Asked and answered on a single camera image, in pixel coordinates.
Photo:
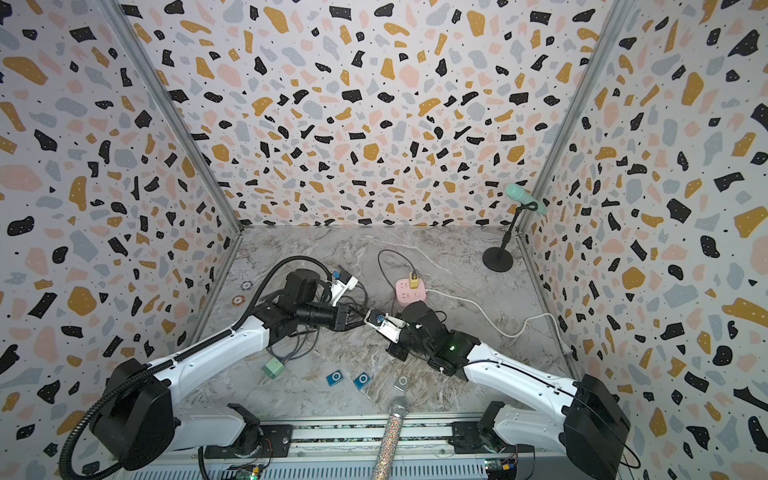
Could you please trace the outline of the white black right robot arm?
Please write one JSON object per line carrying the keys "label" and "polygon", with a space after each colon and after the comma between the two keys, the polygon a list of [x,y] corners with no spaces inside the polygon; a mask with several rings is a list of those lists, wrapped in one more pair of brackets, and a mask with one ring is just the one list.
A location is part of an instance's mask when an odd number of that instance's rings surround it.
{"label": "white black right robot arm", "polygon": [[557,376],[515,361],[477,337],[448,328],[424,302],[399,316],[372,311],[366,319],[389,340],[392,356],[414,354],[433,370],[492,388],[524,405],[489,405],[477,427],[482,446],[529,444],[567,456],[593,479],[614,479],[624,466],[631,423],[598,378]]}

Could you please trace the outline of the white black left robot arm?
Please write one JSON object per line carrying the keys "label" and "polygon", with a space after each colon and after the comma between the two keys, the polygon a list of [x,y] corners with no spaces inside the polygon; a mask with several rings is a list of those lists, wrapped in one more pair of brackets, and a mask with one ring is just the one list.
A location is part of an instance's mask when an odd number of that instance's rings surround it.
{"label": "white black left robot arm", "polygon": [[58,460],[61,477],[79,478],[73,456],[85,431],[116,460],[93,473],[95,479],[105,479],[121,469],[139,470],[169,450],[229,446],[245,429],[259,431],[259,419],[237,403],[229,405],[226,414],[199,417],[180,413],[176,407],[213,376],[271,348],[300,326],[334,332],[360,327],[365,317],[362,309],[342,300],[358,285],[347,270],[332,271],[306,255],[280,260],[233,325],[155,361],[121,363],[103,395],[64,441]]}

